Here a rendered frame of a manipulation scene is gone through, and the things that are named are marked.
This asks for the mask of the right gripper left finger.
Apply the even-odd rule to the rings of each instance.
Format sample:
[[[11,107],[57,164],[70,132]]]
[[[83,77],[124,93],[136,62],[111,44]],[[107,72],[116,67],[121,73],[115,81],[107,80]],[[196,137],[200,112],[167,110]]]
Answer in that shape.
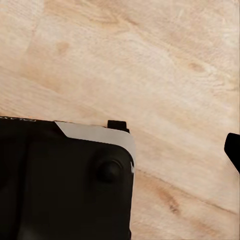
[[[26,152],[21,133],[0,138],[0,193]]]

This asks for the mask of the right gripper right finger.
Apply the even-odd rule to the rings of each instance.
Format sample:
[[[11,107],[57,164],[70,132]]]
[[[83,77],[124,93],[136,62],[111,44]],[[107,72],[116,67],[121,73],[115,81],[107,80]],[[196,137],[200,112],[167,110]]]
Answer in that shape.
[[[240,135],[235,133],[228,133],[224,151],[240,173]]]

